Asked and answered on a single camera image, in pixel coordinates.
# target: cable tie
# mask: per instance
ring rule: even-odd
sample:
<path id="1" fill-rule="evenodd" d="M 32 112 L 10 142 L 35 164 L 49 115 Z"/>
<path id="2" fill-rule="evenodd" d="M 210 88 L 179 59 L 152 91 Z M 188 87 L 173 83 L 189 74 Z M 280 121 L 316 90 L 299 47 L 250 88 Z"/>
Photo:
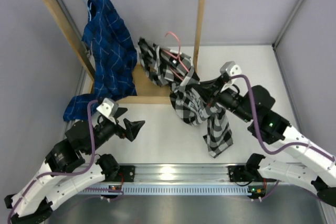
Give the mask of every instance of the cable tie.
<path id="1" fill-rule="evenodd" d="M 331 165 L 328 167 L 328 170 L 331 170 L 331 168 L 336 164 L 336 158 L 335 156 L 332 156 L 332 158 L 334 159 L 334 161 L 331 163 Z"/>
<path id="2" fill-rule="evenodd" d="M 304 152 L 302 153 L 302 155 L 304 155 L 304 154 L 307 152 L 307 150 L 310 149 L 310 147 L 312 147 L 312 144 L 311 144 L 310 139 L 308 139 L 308 145 L 307 145 L 306 149 L 304 150 Z"/>

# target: wooden rod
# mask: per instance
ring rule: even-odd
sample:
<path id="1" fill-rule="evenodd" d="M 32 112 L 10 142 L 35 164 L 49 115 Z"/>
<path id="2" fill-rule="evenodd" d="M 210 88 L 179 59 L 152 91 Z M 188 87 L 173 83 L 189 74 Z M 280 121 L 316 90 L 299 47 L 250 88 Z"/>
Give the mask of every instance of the wooden rod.
<path id="1" fill-rule="evenodd" d="M 54 20 L 56 21 L 58 27 L 61 29 L 62 33 L 70 43 L 72 49 L 74 50 L 75 54 L 77 55 L 79 61 L 82 63 L 85 71 L 90 76 L 91 80 L 94 80 L 95 69 L 93 68 L 92 64 L 90 63 L 89 58 L 86 55 L 86 51 L 77 37 L 74 29 L 70 25 L 68 19 L 64 15 L 61 7 L 57 3 L 56 0 L 43 0 L 45 5 L 47 6 L 48 10 L 50 11 L 51 15 L 53 16 Z"/>
<path id="2" fill-rule="evenodd" d="M 204 6 L 205 6 L 205 0 L 198 0 L 196 34 L 195 34 L 195 44 L 194 44 L 194 57 L 193 57 L 194 58 L 193 63 L 194 63 L 196 72 L 197 72 L 199 44 L 201 41 L 201 34 L 202 34 L 202 21 L 203 21 L 203 14 L 204 14 Z"/>

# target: black bracket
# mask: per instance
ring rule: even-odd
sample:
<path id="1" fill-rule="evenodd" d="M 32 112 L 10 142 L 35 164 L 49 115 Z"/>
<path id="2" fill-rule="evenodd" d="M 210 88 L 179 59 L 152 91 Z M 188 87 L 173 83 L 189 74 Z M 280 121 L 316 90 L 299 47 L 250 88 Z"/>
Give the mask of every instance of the black bracket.
<path id="1" fill-rule="evenodd" d="M 121 183 L 122 177 L 124 182 L 134 182 L 135 166 L 134 165 L 120 165 L 117 176 L 114 179 L 105 180 L 105 182 Z"/>
<path id="2" fill-rule="evenodd" d="M 230 182 L 263 182 L 264 178 L 259 174 L 252 175 L 247 172 L 245 165 L 229 165 L 229 177 Z M 266 182 L 275 182 L 276 179 L 267 178 Z"/>
<path id="3" fill-rule="evenodd" d="M 259 199 L 265 197 L 266 189 L 263 186 L 249 186 L 248 192 L 251 193 L 248 197 L 250 199 Z"/>

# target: metal floor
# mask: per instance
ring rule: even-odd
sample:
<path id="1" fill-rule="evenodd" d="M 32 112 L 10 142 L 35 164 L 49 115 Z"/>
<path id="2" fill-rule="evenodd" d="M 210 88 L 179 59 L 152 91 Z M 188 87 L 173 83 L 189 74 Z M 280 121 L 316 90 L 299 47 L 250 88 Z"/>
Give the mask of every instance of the metal floor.
<path id="1" fill-rule="evenodd" d="M 321 205 L 304 190 L 279 186 L 262 203 L 239 196 L 124 196 L 107 203 L 83 201 L 62 218 L 73 204 L 87 198 L 76 196 L 49 218 L 49 224 L 325 224 Z"/>

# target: blue shirt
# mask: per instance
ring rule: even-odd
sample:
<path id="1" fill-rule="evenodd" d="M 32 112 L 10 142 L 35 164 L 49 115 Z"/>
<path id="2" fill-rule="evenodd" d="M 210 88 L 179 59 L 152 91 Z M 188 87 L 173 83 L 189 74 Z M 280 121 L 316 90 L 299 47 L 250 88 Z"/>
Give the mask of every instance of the blue shirt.
<path id="1" fill-rule="evenodd" d="M 124 21 L 110 0 L 88 0 L 90 4 L 92 20 L 84 29 L 82 41 L 92 48 L 95 58 L 94 93 L 73 97 L 64 112 L 64 121 L 87 120 L 87 105 L 91 100 L 117 101 L 137 94 L 132 78 L 137 53 Z"/>

